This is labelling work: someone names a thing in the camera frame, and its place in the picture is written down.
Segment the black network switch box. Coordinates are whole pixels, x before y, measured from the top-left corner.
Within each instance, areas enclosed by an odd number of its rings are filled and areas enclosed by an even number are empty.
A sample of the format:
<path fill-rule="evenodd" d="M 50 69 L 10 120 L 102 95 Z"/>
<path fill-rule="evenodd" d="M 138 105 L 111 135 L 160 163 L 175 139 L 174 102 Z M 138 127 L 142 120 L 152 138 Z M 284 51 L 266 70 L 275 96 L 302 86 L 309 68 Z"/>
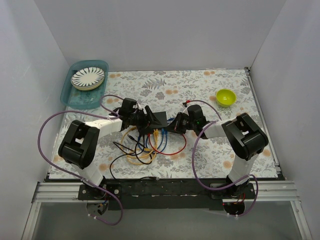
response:
<path fill-rule="evenodd" d="M 162 114 L 161 116 L 157 116 L 157 118 L 159 120 L 161 120 L 161 125 L 149 125 L 147 128 L 139 131 L 140 134 L 142 135 L 147 135 L 147 134 L 152 134 L 154 132 L 154 130 L 158 130 L 158 129 L 164 129 L 165 127 L 168 126 L 168 123 L 167 123 L 167 114 L 165 111 L 161 111 Z"/>

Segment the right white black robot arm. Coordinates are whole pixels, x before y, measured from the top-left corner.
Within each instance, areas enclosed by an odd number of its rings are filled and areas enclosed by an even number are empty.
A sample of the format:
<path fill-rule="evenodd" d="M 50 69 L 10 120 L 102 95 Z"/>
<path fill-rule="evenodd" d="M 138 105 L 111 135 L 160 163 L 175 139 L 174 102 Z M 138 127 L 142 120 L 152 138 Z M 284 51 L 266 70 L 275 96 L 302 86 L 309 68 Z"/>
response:
<path fill-rule="evenodd" d="M 242 113 L 234 119 L 208 121 L 204 115 L 192 116 L 191 113 L 180 112 L 165 129 L 177 134 L 185 134 L 186 131 L 196 133 L 197 139 L 191 155 L 191 166 L 196 181 L 206 190 L 222 192 L 232 199 L 243 195 L 250 182 L 250 172 L 255 160 L 269 144 L 267 135 L 247 113 Z M 220 137 L 226 137 L 234 151 L 233 166 L 224 185 L 209 187 L 201 182 L 196 173 L 196 147 L 200 139 Z"/>

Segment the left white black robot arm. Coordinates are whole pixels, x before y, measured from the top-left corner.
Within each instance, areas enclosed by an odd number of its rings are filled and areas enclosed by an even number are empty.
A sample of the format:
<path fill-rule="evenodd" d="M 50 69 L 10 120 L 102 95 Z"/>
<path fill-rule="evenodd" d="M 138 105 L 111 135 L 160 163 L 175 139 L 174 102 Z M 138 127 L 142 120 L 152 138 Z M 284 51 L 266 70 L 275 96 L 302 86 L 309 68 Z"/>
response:
<path fill-rule="evenodd" d="M 165 112 L 153 113 L 148 106 L 142 109 L 135 103 L 120 107 L 102 119 L 86 122 L 74 120 L 59 146 L 58 155 L 90 186 L 89 194 L 95 200 L 101 200 L 107 191 L 101 184 L 104 176 L 94 163 L 98 140 L 130 126 L 135 126 L 141 135 L 152 133 L 154 129 L 167 125 L 165 117 Z"/>

